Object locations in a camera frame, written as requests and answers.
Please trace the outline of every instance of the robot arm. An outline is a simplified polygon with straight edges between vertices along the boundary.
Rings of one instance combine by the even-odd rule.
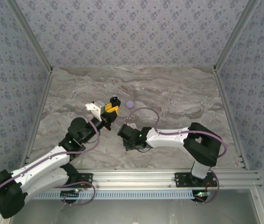
[[[111,130],[111,123],[118,116],[120,103],[117,97],[112,97],[110,104],[104,105],[98,101],[86,105],[87,110],[94,116],[91,121],[98,131],[103,127]],[[2,170],[0,185],[14,178],[0,188],[0,213],[3,218],[15,215],[35,195],[57,186],[77,182],[78,172],[69,162],[86,149],[83,143],[87,143],[95,134],[89,122],[83,118],[75,118],[65,138],[49,153],[11,173]]]
[[[192,123],[190,127],[176,130],[160,129],[158,132],[151,127],[144,127],[139,131],[124,124],[118,135],[123,139],[126,151],[154,147],[184,147],[195,158],[191,175],[194,178],[204,179],[208,170],[217,163],[221,143],[204,134],[182,133],[183,131],[202,131],[216,135],[199,123]]]

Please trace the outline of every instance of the patterned wallpaper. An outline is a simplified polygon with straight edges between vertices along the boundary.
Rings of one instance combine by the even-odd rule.
[[[0,171],[18,168],[47,72],[0,0]]]
[[[213,65],[247,0],[17,0],[51,65]]]
[[[264,181],[264,0],[220,74],[250,168],[262,170]]]

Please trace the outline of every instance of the yellow object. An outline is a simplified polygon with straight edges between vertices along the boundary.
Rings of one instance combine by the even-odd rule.
[[[105,105],[105,111],[107,113],[111,113],[111,112],[115,111],[117,113],[117,115],[119,115],[119,107],[118,106],[112,107],[112,104],[106,104]]]

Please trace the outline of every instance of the gray marble floor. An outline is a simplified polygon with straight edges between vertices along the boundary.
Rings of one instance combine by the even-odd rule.
[[[191,168],[194,159],[185,149],[154,148],[148,153],[126,152],[117,132],[131,109],[151,107],[160,113],[159,128],[182,128],[199,122],[228,144],[217,167],[239,167],[222,101],[211,72],[191,67],[93,67],[54,68],[53,80],[30,161],[49,152],[63,139],[72,119],[82,116],[86,103],[111,96],[122,101],[120,116],[111,131],[101,131],[100,145],[72,161],[76,168]],[[142,110],[133,116],[137,128],[153,126],[156,116]]]

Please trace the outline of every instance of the purple disc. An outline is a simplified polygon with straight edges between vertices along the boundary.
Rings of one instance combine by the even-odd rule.
[[[126,107],[128,107],[129,109],[133,108],[134,107],[134,102],[133,101],[127,101],[126,103]]]

